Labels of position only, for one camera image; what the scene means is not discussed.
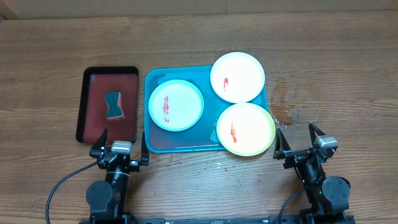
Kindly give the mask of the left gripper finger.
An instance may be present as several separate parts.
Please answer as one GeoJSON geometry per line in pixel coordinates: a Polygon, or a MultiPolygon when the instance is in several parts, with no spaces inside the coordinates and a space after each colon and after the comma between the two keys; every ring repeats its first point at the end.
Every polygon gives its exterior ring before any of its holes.
{"type": "Polygon", "coordinates": [[[149,150],[147,148],[145,132],[142,132],[142,142],[141,142],[141,162],[149,162],[149,150]]]}
{"type": "Polygon", "coordinates": [[[105,128],[100,138],[91,147],[91,151],[100,151],[102,150],[102,147],[105,147],[107,134],[108,130],[105,128]]]}

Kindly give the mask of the green and orange sponge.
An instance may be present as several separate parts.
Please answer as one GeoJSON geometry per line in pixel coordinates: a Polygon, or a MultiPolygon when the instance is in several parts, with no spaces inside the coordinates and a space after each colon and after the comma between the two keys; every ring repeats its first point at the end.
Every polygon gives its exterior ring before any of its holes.
{"type": "Polygon", "coordinates": [[[106,119],[107,120],[118,120],[125,118],[122,109],[121,93],[118,91],[106,92],[104,99],[107,106],[106,119]]]}

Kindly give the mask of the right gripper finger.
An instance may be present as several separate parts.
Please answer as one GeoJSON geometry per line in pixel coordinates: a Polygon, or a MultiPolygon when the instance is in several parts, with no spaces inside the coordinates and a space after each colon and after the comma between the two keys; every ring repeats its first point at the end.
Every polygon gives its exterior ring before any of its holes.
{"type": "Polygon", "coordinates": [[[322,132],[313,122],[308,124],[312,145],[320,145],[325,133],[322,132]]]}
{"type": "Polygon", "coordinates": [[[275,149],[274,156],[286,156],[292,152],[286,138],[284,137],[280,128],[275,130],[275,149]]]}

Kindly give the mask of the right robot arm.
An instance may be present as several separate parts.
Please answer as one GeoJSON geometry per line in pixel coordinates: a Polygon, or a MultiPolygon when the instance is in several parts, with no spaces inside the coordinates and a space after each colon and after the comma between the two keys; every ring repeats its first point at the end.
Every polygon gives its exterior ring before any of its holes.
{"type": "Polygon", "coordinates": [[[283,160],[285,169],[293,168],[303,184],[303,189],[290,196],[280,209],[276,223],[354,223],[353,216],[346,216],[349,209],[350,182],[338,176],[327,177],[322,164],[332,158],[338,148],[335,137],[325,134],[314,123],[308,124],[311,146],[308,149],[291,150],[282,131],[275,131],[273,158],[283,160]],[[310,206],[295,216],[284,216],[286,206],[298,195],[306,193],[310,206]]]}

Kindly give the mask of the light blue plate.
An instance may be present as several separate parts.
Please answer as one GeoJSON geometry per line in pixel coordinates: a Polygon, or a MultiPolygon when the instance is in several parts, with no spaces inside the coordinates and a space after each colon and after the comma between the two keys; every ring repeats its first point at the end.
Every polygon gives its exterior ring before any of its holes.
{"type": "Polygon", "coordinates": [[[184,131],[202,116],[204,99],[200,90],[185,80],[169,80],[150,95],[149,114],[166,131],[184,131]]]}

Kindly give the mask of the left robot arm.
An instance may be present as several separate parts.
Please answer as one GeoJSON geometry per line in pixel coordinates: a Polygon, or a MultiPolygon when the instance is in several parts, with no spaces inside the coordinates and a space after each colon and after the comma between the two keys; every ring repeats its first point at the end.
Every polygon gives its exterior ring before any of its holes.
{"type": "Polygon", "coordinates": [[[94,165],[106,171],[104,180],[93,182],[86,191],[90,206],[90,223],[138,223],[131,212],[125,211],[131,172],[139,172],[141,166],[149,165],[149,150],[141,147],[141,158],[132,159],[132,142],[114,141],[106,145],[108,131],[105,129],[90,149],[96,159],[94,165]]]}

